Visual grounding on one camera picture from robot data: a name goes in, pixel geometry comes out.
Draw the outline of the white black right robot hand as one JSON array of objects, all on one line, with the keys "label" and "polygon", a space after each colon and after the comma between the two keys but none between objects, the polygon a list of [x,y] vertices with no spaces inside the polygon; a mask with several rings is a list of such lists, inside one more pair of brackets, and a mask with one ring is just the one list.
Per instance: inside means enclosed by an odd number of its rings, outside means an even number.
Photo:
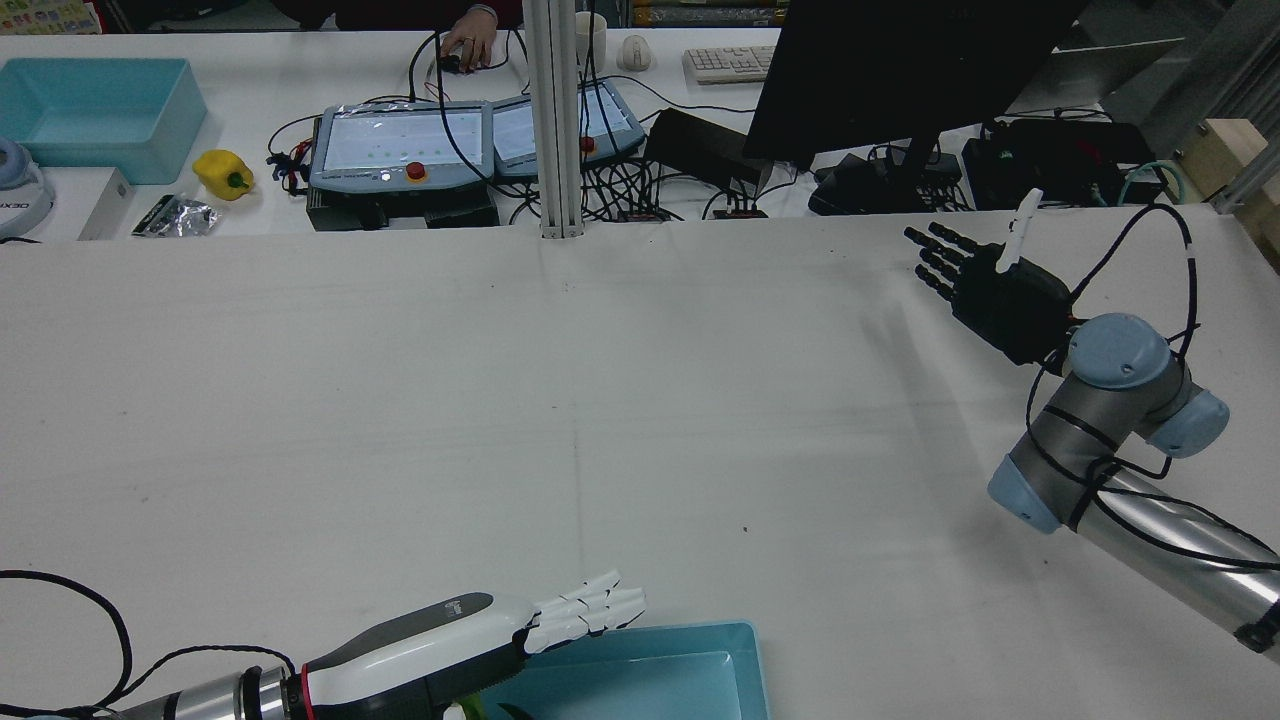
[{"label": "white black right robot hand", "polygon": [[1006,243],[978,243],[938,222],[925,233],[908,227],[904,236],[920,247],[916,277],[956,319],[1014,364],[1037,363],[1059,375],[1062,347],[1083,320],[1074,315],[1071,291],[1021,255],[1042,195],[1032,188],[1024,196]]}]

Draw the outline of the bare person hand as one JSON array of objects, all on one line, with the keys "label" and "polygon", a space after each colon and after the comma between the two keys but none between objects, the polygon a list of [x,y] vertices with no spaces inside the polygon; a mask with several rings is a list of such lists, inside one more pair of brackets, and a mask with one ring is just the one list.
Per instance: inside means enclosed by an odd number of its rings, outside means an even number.
[{"label": "bare person hand", "polygon": [[492,6],[474,4],[451,27],[436,56],[440,60],[454,58],[457,69],[462,73],[488,67],[498,24],[499,18]]}]

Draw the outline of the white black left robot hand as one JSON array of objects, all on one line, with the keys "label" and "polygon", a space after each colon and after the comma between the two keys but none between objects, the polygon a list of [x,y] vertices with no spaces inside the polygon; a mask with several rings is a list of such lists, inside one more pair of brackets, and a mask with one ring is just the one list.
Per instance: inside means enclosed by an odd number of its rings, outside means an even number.
[{"label": "white black left robot hand", "polygon": [[442,719],[462,698],[521,673],[535,655],[626,628],[646,610],[618,571],[552,600],[468,592],[376,624],[306,662],[292,719]]}]

